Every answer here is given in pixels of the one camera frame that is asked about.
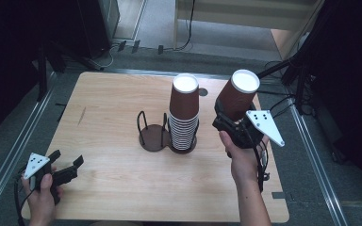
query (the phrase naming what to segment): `black wire cup holder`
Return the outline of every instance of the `black wire cup holder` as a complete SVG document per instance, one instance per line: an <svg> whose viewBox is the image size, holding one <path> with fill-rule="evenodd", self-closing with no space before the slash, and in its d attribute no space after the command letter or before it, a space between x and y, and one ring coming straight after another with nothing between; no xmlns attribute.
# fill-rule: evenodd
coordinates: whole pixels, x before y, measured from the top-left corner
<svg viewBox="0 0 362 226"><path fill-rule="evenodd" d="M143 122L145 127L141 130L140 129L140 116L143 116ZM169 119L167 118L167 114L163 113L163 124L151 124L148 125L146 122L145 112L141 111L137 116L137 127L138 131L140 132L140 146L148 152L158 152L163 150L165 147L169 147L175 153L190 153L196 147L196 133L198 132L199 128L199 120L197 126L193 132L193 139L189 145L189 148L186 150L178 150L174 148L172 145L172 128L169 123Z"/></svg>

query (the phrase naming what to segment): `mounting plate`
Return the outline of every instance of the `mounting plate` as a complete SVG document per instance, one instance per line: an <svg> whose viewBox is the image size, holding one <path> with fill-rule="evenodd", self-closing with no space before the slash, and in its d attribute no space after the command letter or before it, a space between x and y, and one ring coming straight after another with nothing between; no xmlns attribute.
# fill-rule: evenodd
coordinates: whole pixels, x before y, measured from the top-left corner
<svg viewBox="0 0 362 226"><path fill-rule="evenodd" d="M269 136L278 146L284 147L285 142L269 110L249 110L246 116L258 131Z"/></svg>
<svg viewBox="0 0 362 226"><path fill-rule="evenodd" d="M25 169L25 179L30 178L49 161L50 159L46 156L32 153L28 159L27 168Z"/></svg>

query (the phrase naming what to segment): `brown paper cup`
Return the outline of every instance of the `brown paper cup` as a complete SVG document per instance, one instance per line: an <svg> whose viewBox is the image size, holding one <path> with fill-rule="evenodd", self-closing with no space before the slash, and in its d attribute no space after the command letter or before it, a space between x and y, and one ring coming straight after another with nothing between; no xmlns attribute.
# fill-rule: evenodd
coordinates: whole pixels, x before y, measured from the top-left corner
<svg viewBox="0 0 362 226"><path fill-rule="evenodd" d="M237 70L218 96L224 114L232 121L243 118L260 86L258 77L248 70Z"/></svg>
<svg viewBox="0 0 362 226"><path fill-rule="evenodd" d="M198 80L189 73L180 73L173 80L170 113L181 121L194 118L199 112Z"/></svg>

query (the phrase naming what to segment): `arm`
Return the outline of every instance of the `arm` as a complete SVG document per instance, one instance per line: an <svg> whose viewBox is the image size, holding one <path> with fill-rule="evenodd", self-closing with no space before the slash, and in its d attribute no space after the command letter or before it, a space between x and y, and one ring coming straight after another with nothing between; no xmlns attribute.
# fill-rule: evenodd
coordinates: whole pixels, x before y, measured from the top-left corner
<svg viewBox="0 0 362 226"><path fill-rule="evenodd" d="M28 180L22 178L22 183L25 188L25 194L30 194ZM50 191L52 183L52 175L45 174L41 181L41 191L36 190L28 197L27 201L31 212L30 226L47 226L55 220L55 202ZM63 189L58 187L58 195L61 197L62 194Z"/></svg>
<svg viewBox="0 0 362 226"><path fill-rule="evenodd" d="M257 162L252 149L242 150L230 136L220 131L225 151L231 153L231 173L237 186L240 225L271 225L266 205L263 202L257 183ZM269 138L263 137L267 144Z"/></svg>

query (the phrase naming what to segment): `hand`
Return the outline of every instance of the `hand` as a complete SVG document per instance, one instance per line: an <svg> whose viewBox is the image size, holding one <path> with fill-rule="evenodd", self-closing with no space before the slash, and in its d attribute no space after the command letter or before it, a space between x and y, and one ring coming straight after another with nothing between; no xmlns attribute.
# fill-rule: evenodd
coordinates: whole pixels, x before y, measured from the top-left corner
<svg viewBox="0 0 362 226"><path fill-rule="evenodd" d="M29 187L29 181L25 180L22 177L23 187L25 188L25 194L29 195L31 190ZM53 183L53 178L51 174L45 174L41 181L41 191L35 190L28 197L28 205L30 207L31 225L49 225L55 219L56 208L54 197L51 194L50 187ZM61 198L63 195L63 189L61 187L57 187L58 196Z"/></svg>
<svg viewBox="0 0 362 226"><path fill-rule="evenodd" d="M257 183L257 160L255 151L253 149L241 149L237 147L225 131L220 131L219 135L222 144L225 146L225 151L232 155L231 174L237 187L244 186L246 183ZM262 141L267 145L269 137L265 135ZM263 144L260 143L260 145L257 145L259 154L265 149L265 147L261 145Z"/></svg>

